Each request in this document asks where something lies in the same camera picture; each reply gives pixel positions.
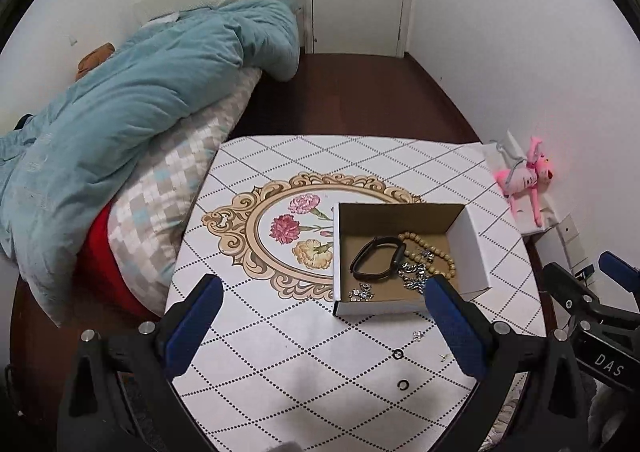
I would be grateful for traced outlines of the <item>pink panther plush toy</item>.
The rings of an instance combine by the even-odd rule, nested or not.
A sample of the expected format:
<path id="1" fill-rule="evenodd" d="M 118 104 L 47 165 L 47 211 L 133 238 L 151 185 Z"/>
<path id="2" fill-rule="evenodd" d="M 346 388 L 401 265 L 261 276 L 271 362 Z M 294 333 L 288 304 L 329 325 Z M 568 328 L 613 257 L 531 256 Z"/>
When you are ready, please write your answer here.
<path id="1" fill-rule="evenodd" d="M 499 170 L 494 173 L 496 183 L 508 200 L 513 217 L 516 217 L 516 200 L 527 196 L 532 205 L 532 215 L 535 226 L 542 228 L 542 211 L 540 207 L 540 190 L 546 190 L 553 179 L 553 168 L 549 157 L 544 154 L 542 139 L 532 137 L 529 140 L 529 148 L 525 156 L 516 156 L 510 152 L 506 145 L 498 141 L 498 152 L 506 154 L 512 160 L 509 169 Z"/>

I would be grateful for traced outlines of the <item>white cardboard box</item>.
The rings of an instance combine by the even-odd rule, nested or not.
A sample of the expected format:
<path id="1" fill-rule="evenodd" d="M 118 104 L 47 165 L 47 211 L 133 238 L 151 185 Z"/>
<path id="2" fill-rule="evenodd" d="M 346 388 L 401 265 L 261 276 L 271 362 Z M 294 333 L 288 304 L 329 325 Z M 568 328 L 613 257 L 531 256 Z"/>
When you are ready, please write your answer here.
<path id="1" fill-rule="evenodd" d="M 477 222 L 454 203 L 337 204 L 333 273 L 334 316 L 424 312 L 432 276 L 465 300 L 491 289 Z"/>

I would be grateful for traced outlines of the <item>white wall socket strip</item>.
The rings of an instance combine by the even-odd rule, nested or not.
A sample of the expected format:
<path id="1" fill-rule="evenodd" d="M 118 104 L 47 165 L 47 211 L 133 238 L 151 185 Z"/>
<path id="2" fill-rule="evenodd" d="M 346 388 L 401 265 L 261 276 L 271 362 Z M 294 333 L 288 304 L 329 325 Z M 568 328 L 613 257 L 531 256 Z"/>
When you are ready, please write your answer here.
<path id="1" fill-rule="evenodd" d="M 582 245 L 572 216 L 566 215 L 535 243 L 542 264 L 556 262 L 579 282 L 588 284 L 594 275 L 594 265 Z"/>

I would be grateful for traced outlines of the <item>checkered pillow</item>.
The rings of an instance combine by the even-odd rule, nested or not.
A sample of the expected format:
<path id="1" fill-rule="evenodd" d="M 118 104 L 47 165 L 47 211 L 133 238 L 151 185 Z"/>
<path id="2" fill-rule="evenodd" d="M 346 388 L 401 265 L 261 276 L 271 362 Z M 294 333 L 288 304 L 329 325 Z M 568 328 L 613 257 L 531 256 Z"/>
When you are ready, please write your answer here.
<path id="1" fill-rule="evenodd" d="M 156 316 L 164 312 L 198 192 L 260 76 L 259 68 L 243 68 L 231 94 L 153 138 L 114 197 L 108 242 L 130 292 Z"/>

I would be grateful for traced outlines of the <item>teal duvet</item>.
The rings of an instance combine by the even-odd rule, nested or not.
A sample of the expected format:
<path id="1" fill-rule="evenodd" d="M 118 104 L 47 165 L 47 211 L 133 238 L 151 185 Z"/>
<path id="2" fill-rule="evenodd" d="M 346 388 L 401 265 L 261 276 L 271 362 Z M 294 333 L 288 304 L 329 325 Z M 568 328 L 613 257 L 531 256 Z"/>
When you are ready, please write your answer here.
<path id="1" fill-rule="evenodd" d="M 1 139 L 1 247 L 56 325 L 77 255 L 151 140 L 232 93 L 243 68 L 298 68 L 291 1 L 248 0 L 143 27 Z"/>

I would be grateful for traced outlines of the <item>brown plush toy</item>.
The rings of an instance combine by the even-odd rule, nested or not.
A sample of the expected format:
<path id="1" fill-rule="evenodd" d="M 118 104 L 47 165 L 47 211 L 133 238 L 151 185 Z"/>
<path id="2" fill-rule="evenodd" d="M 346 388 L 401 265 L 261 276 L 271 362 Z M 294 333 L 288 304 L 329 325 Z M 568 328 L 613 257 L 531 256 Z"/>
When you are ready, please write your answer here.
<path id="1" fill-rule="evenodd" d="M 114 52 L 115 47 L 110 42 L 107 42 L 84 56 L 77 64 L 76 82 L 83 78 L 85 74 L 104 63 Z"/>

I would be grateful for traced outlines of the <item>red bed sheet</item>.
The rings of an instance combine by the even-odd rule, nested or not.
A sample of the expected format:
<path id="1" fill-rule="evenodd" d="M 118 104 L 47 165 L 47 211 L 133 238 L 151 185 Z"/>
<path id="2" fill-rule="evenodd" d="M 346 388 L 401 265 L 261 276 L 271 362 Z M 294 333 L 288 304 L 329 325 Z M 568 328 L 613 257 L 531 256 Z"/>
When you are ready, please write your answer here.
<path id="1" fill-rule="evenodd" d="M 107 203 L 93 220 L 77 255 L 74 276 L 81 279 L 107 305 L 138 319 L 156 315 L 134 297 L 126 285 L 112 253 L 107 236 L 107 221 L 113 202 Z"/>

